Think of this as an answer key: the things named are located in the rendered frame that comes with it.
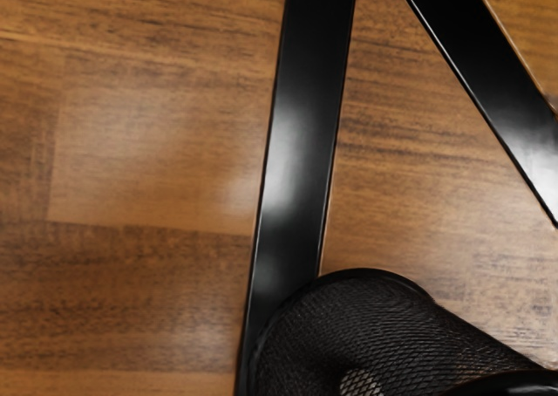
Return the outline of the black mesh pen holder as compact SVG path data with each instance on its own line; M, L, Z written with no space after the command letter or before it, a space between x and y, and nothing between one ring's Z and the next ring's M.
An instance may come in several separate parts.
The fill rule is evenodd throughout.
M384 270L286 300L256 341L247 396L558 396L545 368Z

